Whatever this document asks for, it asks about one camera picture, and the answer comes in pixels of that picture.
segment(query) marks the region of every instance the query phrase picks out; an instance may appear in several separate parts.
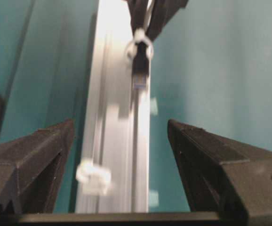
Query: black device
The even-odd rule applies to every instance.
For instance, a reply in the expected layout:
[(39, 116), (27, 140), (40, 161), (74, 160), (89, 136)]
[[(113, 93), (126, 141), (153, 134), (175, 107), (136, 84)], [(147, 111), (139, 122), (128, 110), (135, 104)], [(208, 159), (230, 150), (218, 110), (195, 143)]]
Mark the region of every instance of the black device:
[(174, 120), (168, 139), (191, 212), (47, 214), (73, 132), (65, 121), (0, 145), (0, 225), (272, 226), (272, 152)]

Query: white plastic clip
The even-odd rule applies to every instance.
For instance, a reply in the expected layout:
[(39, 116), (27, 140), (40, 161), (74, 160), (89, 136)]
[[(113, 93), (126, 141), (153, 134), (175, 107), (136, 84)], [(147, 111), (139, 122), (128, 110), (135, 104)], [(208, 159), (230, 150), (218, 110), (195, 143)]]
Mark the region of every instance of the white plastic clip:
[(143, 28), (138, 28), (135, 30), (133, 40), (128, 43), (125, 49), (125, 57), (128, 57), (130, 60), (134, 59), (137, 54), (136, 44), (140, 42), (143, 42), (148, 46), (146, 50), (146, 56), (149, 60), (152, 60), (154, 56), (154, 46), (152, 41), (145, 35)]
[(93, 164), (92, 159), (84, 159), (76, 170), (76, 179), (83, 184), (83, 193), (107, 195), (111, 184), (108, 168)]

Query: metal profile slot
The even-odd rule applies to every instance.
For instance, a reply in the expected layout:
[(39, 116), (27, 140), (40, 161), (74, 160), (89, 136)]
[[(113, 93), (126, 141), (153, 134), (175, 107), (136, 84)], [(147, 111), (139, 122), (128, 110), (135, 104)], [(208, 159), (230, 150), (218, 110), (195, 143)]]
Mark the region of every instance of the metal profile slot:
[(100, 0), (81, 157), (109, 169), (112, 180), (106, 195), (79, 183), (77, 213), (148, 211), (150, 75), (146, 87), (132, 84), (124, 56), (132, 39), (127, 3)]

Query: teal wall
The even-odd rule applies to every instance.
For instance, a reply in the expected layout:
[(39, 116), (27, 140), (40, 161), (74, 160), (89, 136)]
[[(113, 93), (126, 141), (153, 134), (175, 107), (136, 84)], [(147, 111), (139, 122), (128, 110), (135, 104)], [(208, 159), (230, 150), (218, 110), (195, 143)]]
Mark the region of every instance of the teal wall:
[(55, 212), (73, 211), (97, 0), (0, 0), (0, 143), (75, 120)]
[(170, 118), (272, 150), (272, 1), (190, 0), (154, 43), (151, 211), (189, 210), (167, 141)]

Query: zip tie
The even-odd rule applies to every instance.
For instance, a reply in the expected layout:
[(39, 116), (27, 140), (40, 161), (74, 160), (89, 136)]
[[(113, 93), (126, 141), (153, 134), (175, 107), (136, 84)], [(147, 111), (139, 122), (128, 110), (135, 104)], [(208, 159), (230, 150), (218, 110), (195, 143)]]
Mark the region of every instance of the zip tie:
[(136, 44), (143, 42), (147, 45), (146, 56), (149, 60), (152, 60), (154, 56), (154, 46), (152, 41), (145, 35), (145, 31), (143, 28), (137, 28), (134, 33), (133, 40), (130, 41), (125, 49), (125, 57), (128, 57), (130, 60), (134, 59), (137, 55)]

